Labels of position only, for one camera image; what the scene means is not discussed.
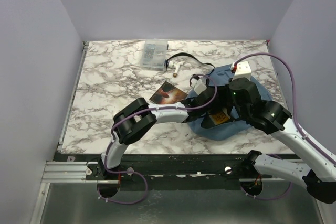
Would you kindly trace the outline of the blue student backpack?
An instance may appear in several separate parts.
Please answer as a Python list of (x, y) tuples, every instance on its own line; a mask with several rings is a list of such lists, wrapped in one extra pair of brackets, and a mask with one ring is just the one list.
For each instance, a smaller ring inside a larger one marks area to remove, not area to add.
[[(228, 84), (229, 80), (231, 80), (234, 76), (234, 73), (232, 73), (230, 69), (231, 65), (224, 65), (215, 68), (213, 64), (200, 62), (196, 57), (188, 53), (177, 53), (171, 56), (168, 60), (166, 60), (166, 68), (174, 67), (175, 70), (178, 70), (176, 69), (176, 63), (173, 63), (172, 59), (181, 56), (190, 57), (203, 65), (213, 67), (207, 75), (210, 75), (215, 80), (218, 87)], [(256, 84), (263, 100), (272, 100), (271, 94), (260, 82), (258, 82), (254, 77), (251, 77), (250, 80)], [(207, 114), (201, 115), (195, 121), (187, 123), (195, 134), (210, 140), (222, 141), (251, 127), (238, 119), (239, 116), (236, 109), (232, 108), (230, 115), (228, 113), (228, 109), (223, 107), (221, 110), (216, 110), (216, 108), (214, 112), (211, 111), (210, 114), (207, 112)]]

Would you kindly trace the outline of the yellow Treehouse book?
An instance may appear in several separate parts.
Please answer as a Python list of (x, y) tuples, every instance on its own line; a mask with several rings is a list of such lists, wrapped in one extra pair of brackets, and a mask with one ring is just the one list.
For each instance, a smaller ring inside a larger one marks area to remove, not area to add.
[(210, 114), (209, 117), (213, 121), (214, 125), (220, 125), (231, 121), (231, 117), (223, 111)]

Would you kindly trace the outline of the dark Three Days book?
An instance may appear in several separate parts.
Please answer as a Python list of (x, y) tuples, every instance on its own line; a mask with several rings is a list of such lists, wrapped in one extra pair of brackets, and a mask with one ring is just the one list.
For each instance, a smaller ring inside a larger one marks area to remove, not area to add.
[(187, 97), (187, 94), (169, 82), (164, 82), (150, 97), (154, 104), (175, 104)]

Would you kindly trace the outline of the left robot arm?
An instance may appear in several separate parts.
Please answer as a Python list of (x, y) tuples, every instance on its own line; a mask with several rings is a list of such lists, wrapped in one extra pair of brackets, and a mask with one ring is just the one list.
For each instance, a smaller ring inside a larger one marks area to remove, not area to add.
[(195, 97), (176, 104), (152, 104), (138, 98), (117, 113), (111, 128), (111, 141), (101, 154), (98, 173), (112, 179), (128, 146), (139, 141), (156, 124), (189, 123), (197, 120), (211, 108), (217, 96), (217, 87), (210, 86)]

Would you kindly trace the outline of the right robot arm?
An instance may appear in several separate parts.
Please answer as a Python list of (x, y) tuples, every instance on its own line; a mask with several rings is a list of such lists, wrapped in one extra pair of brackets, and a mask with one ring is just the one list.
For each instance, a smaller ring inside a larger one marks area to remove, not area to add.
[(250, 151), (240, 165), (246, 177), (262, 174), (282, 178), (302, 186), (323, 203), (335, 202), (335, 154), (304, 130), (293, 114), (278, 102), (263, 100), (256, 84), (247, 78), (210, 88), (214, 95), (211, 106), (234, 108), (240, 120), (279, 140), (304, 162), (292, 163)]

